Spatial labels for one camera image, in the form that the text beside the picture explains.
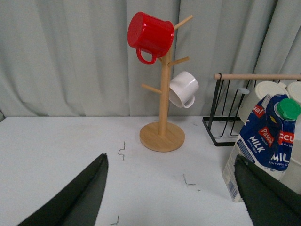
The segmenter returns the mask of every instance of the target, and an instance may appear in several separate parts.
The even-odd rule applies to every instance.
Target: milk carton
[[[295,123],[300,113],[300,106],[287,95],[267,95],[254,107],[222,173],[234,202],[243,201],[234,176],[236,156],[242,154],[280,180],[291,158]]]

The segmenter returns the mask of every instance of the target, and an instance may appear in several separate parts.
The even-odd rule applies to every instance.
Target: mug handle
[[[144,60],[143,59],[143,57],[142,57],[142,55],[141,55],[141,49],[136,49],[136,54],[137,54],[137,57],[138,57],[138,59],[142,62],[142,63],[144,63],[144,64],[147,64],[147,65],[151,65],[151,64],[153,64],[155,61],[156,61],[156,56],[153,54],[152,55],[152,58],[151,58],[151,61],[146,61],[146,60]]]
[[[194,103],[194,100],[195,100],[195,96],[193,95],[186,103],[188,103],[187,105],[184,104],[184,107],[185,108],[189,108],[193,105]]]

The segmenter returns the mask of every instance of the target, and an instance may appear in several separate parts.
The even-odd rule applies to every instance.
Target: wooden mug tree
[[[184,25],[192,19],[192,15],[174,26],[174,30]],[[143,88],[151,90],[160,94],[160,112],[159,122],[152,122],[145,125],[140,130],[141,143],[157,152],[170,152],[182,146],[185,140],[185,133],[183,130],[172,123],[167,122],[168,104],[169,104],[169,82],[170,82],[170,68],[173,65],[189,60],[185,57],[179,60],[172,61],[172,46],[169,51],[159,59],[162,64],[161,71],[161,89],[156,89],[148,85],[142,84]]]

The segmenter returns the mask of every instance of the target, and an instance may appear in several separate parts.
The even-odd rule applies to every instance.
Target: wooden pole
[[[214,78],[216,80],[228,80],[228,79],[243,79],[243,80],[252,80],[252,79],[275,79],[275,80],[301,80],[300,74],[215,74]]]
[[[161,71],[161,96],[160,96],[160,112],[159,112],[159,135],[165,136],[167,129],[167,115],[169,104],[169,82],[170,82],[170,67],[168,63],[171,62],[172,47],[162,57],[162,71]]]

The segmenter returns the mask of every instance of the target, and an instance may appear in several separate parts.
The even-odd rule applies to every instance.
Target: white canister
[[[256,106],[256,104],[263,99],[267,94],[274,96],[276,94],[287,94],[289,97],[289,93],[285,89],[286,85],[283,83],[275,83],[272,81],[262,81],[256,85],[256,87],[252,90],[252,92],[247,95],[242,102],[238,115],[243,123],[246,122],[250,113]]]
[[[286,87],[290,98],[296,101],[301,106],[301,81],[295,81]],[[298,117],[296,124],[301,126],[301,116]]]

